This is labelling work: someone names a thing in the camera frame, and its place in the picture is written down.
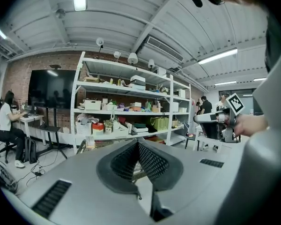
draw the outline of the white table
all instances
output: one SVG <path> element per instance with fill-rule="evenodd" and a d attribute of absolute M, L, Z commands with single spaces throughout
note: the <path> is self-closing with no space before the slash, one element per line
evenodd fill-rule
<path fill-rule="evenodd" d="M 29 131 L 29 126 L 28 123 L 29 122 L 33 122 L 39 120 L 40 121 L 40 125 L 43 124 L 43 116 L 42 115 L 31 115 L 27 118 L 20 118 L 20 121 L 24 123 L 25 125 L 25 132 L 26 132 L 26 136 L 30 137 L 30 131 Z M 42 140 L 43 140 L 43 144 L 46 145 L 46 139 L 45 139 L 45 132 L 43 130 L 41 130 L 42 133 Z"/>

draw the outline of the air conditioner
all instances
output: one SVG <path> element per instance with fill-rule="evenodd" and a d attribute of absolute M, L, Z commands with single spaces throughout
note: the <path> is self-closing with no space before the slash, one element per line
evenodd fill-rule
<path fill-rule="evenodd" d="M 181 67 L 183 57 L 168 45 L 158 39 L 149 36 L 139 50 L 137 56 L 141 59 L 153 59 L 159 67 L 170 69 Z"/>

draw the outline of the human hand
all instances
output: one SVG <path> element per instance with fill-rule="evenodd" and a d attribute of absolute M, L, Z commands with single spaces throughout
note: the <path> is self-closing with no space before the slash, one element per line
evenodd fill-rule
<path fill-rule="evenodd" d="M 239 115 L 237 117 L 236 126 L 234 127 L 235 136 L 244 135 L 252 136 L 256 132 L 266 130 L 268 127 L 267 120 L 264 115 Z"/>
<path fill-rule="evenodd" d="M 26 115 L 26 114 L 28 114 L 28 113 L 27 113 L 27 112 L 22 112 L 22 113 L 21 113 L 21 117 L 24 116 L 24 115 Z"/>

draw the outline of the white metal shelving unit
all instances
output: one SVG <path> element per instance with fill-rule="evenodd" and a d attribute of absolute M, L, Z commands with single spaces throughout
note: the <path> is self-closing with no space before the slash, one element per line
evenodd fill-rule
<path fill-rule="evenodd" d="M 75 113 L 91 113 L 91 114 L 112 114 L 115 115 L 142 115 L 142 116 L 169 116 L 169 126 L 167 130 L 158 131 L 155 133 L 139 133 L 137 135 L 128 135 L 125 137 L 116 136 L 116 134 L 111 135 L 91 135 L 92 139 L 94 140 L 113 140 L 113 139 L 129 139 L 129 138 L 136 138 L 136 137 L 143 137 L 143 136 L 152 136 L 152 135 L 162 135 L 166 139 L 167 145 L 174 145 L 180 141 L 183 141 L 185 138 L 184 136 L 175 134 L 174 131 L 179 129 L 183 129 L 183 126 L 179 126 L 177 128 L 171 128 L 173 115 L 188 115 L 187 122 L 190 122 L 191 119 L 191 106 L 192 106 L 192 99 L 191 99 L 191 85 L 186 86 L 181 84 L 177 81 L 174 81 L 173 75 L 170 75 L 170 78 L 160 76 L 158 74 L 152 73 L 150 71 L 133 67 L 129 65 L 125 65 L 118 62 L 108 61 L 108 60 L 98 60 L 98 59 L 91 59 L 84 57 L 85 52 L 82 52 L 78 65 L 77 70 L 75 73 L 73 89 L 72 89 L 72 97 L 71 97 L 71 133 L 72 138 L 75 141 L 77 137 L 83 137 L 83 135 L 77 135 L 75 131 L 75 120 L 74 114 Z M 170 88 L 170 94 L 162 94 L 157 92 L 151 92 L 147 90 L 137 90 L 128 87 L 119 87 L 116 85 L 111 84 L 102 84 L 102 83 L 94 83 L 94 82 L 80 82 L 79 74 L 81 68 L 85 65 L 89 71 L 89 74 L 92 75 L 103 75 L 108 77 L 115 77 L 122 79 L 130 80 L 130 77 L 133 75 L 138 75 L 146 78 L 146 84 L 149 85 L 157 85 L 162 84 L 164 87 Z M 103 110 L 80 110 L 75 108 L 75 95 L 79 88 L 84 88 L 86 91 L 91 91 L 94 93 L 105 93 L 105 94 L 117 94 L 117 95 L 125 95 L 125 96 L 132 96 L 132 97 L 142 97 L 142 98 L 158 98 L 158 99 L 166 99 L 170 104 L 170 111 L 169 112 L 122 112 L 122 111 L 103 111 Z M 177 89 L 189 89 L 190 90 L 190 99 L 176 97 L 173 95 L 174 90 Z M 174 101 L 186 101 L 188 102 L 188 112 L 173 112 L 173 102 Z"/>

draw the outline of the black pants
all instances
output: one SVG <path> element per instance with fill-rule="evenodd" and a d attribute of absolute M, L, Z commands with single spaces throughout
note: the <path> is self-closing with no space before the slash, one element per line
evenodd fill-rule
<path fill-rule="evenodd" d="M 21 160 L 24 150 L 25 134 L 22 130 L 17 128 L 11 128 L 10 131 L 0 130 L 0 141 L 6 143 L 10 142 L 17 145 L 15 159 Z"/>

